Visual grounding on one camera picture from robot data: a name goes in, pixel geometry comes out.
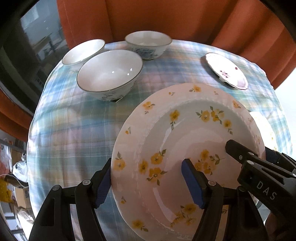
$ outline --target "curtain fold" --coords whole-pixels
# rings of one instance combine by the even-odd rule
[[[294,40],[259,0],[57,0],[57,5],[69,48],[153,30],[238,54],[258,64],[274,88],[296,66]]]
[[[28,141],[32,116],[14,104],[2,90],[0,100],[0,129],[23,142]]]

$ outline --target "scalloped dish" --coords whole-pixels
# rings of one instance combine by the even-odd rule
[[[125,222],[146,241],[192,240],[203,210],[193,203],[181,162],[189,158],[209,180],[236,188],[241,165],[225,152],[229,139],[265,159],[255,121],[223,90],[185,83],[149,96],[125,121],[112,153],[112,191]],[[227,212],[224,206],[216,240],[223,239]]]

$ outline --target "plaid tablecloth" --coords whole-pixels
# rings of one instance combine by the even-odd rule
[[[124,49],[124,42],[106,45]],[[214,52],[233,61],[245,74],[249,89],[228,88],[205,61]],[[116,137],[135,107],[152,93],[180,83],[205,83],[223,89],[249,111],[259,111],[276,134],[279,151],[292,153],[281,105],[265,72],[256,64],[227,51],[194,42],[174,40],[158,59],[145,61],[139,80],[117,103],[94,99],[76,84],[77,72],[59,63],[49,76],[30,126],[27,147],[30,199],[37,215],[55,184],[70,187],[91,178],[111,157]],[[71,210],[77,240],[82,240],[75,207]],[[111,191],[96,210],[107,240],[142,240],[119,214]]]

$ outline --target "screw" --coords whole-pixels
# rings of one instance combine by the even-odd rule
[[[245,191],[246,191],[246,189],[244,189],[243,186],[239,186],[239,190],[240,190],[241,192],[245,192]]]
[[[214,180],[209,180],[209,181],[208,181],[208,184],[209,184],[210,186],[215,186],[217,183],[216,183]]]
[[[54,186],[52,187],[52,189],[53,189],[54,191],[59,190],[59,188],[60,188],[60,185],[54,185]]]
[[[85,186],[87,186],[87,185],[90,184],[90,183],[91,183],[91,181],[90,181],[89,179],[85,179],[85,180],[82,182],[82,184],[85,185]]]
[[[254,165],[254,162],[250,161],[250,160],[247,160],[247,163],[251,164],[251,165]]]

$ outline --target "tableware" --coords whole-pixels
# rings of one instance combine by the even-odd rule
[[[250,112],[250,115],[256,122],[256,125],[261,133],[264,145],[269,149],[278,151],[279,148],[276,142],[276,134],[274,133],[268,120],[258,111],[252,111]]]
[[[265,158],[253,118],[223,90],[185,83],[149,96],[125,121],[112,153],[112,190],[125,222],[146,241],[192,240],[203,211],[193,203],[181,162],[189,158],[208,179],[236,188],[241,165],[225,152],[229,139]],[[222,213],[217,240],[227,206]]]
[[[79,71],[88,60],[103,52],[104,47],[105,41],[102,39],[83,42],[66,53],[62,59],[62,63],[69,66],[73,71]]]
[[[134,32],[127,35],[125,40],[128,47],[145,60],[158,58],[172,42],[168,35],[155,31]]]
[[[211,69],[219,76],[220,81],[241,90],[248,89],[249,84],[244,73],[229,59],[217,53],[207,53],[205,58]]]
[[[82,66],[77,84],[99,100],[115,100],[132,89],[142,68],[143,60],[138,54],[129,50],[110,50]]]

